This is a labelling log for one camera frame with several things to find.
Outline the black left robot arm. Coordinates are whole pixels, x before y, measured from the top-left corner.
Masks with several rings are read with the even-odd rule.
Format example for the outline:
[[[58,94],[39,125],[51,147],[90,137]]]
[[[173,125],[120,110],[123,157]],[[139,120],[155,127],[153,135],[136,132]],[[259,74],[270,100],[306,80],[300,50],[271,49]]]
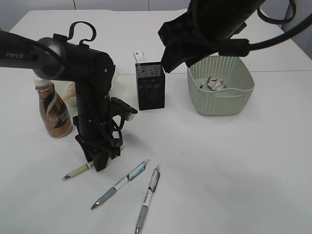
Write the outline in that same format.
[[[74,35],[54,34],[38,41],[1,31],[1,67],[32,69],[41,79],[75,83],[78,114],[73,124],[78,130],[76,141],[86,160],[93,161],[96,171],[106,168],[108,160],[120,155],[122,138],[114,138],[116,123],[112,112],[114,103],[109,92],[116,66],[111,57],[91,49],[81,39],[78,44],[69,41]]]

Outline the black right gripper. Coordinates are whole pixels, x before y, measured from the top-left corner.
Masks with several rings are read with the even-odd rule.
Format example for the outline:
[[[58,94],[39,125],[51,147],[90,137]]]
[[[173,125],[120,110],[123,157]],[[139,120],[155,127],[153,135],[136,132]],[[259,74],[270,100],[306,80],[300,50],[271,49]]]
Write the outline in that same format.
[[[158,35],[165,50],[161,65],[166,73],[187,67],[215,52],[245,49],[247,39],[233,39],[262,0],[193,0],[187,12],[163,23]]]

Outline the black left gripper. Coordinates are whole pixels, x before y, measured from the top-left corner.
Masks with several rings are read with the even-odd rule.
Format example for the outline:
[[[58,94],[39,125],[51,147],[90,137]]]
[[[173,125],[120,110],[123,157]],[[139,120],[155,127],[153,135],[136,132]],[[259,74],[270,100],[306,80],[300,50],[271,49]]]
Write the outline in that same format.
[[[73,118],[78,130],[76,141],[87,162],[99,172],[109,158],[120,155],[121,128],[110,115],[111,83],[116,66],[111,57],[87,45],[63,45],[64,71],[60,79],[76,85],[78,115]]]

